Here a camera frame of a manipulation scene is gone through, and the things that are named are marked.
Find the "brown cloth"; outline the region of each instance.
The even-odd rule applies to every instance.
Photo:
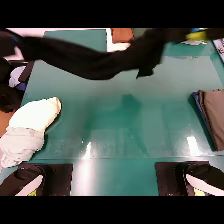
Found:
[[[224,90],[205,91],[204,107],[216,149],[224,150]]]
[[[116,43],[128,43],[134,39],[132,28],[111,28],[112,42]]]

